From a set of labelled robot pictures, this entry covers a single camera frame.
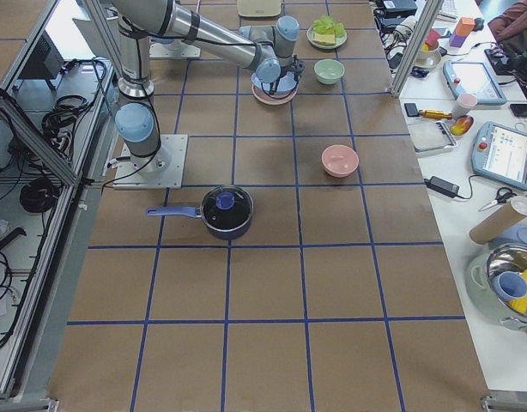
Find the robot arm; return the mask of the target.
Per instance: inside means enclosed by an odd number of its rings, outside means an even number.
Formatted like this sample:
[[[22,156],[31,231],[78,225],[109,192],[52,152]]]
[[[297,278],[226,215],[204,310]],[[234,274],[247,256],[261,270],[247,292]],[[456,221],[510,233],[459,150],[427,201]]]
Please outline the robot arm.
[[[116,1],[120,47],[119,109],[114,116],[124,158],[109,185],[120,190],[179,188],[186,135],[165,134],[153,106],[150,41],[180,40],[249,70],[270,100],[289,101],[304,64],[294,54],[300,25],[291,16],[275,25],[232,32],[175,1]]]

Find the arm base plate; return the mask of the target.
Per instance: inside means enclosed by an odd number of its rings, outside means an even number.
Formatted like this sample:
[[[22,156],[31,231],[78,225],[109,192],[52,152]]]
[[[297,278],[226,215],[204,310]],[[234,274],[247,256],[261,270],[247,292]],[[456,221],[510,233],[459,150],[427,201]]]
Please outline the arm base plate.
[[[161,135],[161,149],[141,171],[141,158],[130,157],[130,151],[123,143],[122,156],[116,168],[112,187],[117,190],[179,189],[183,183],[188,136],[186,134]]]

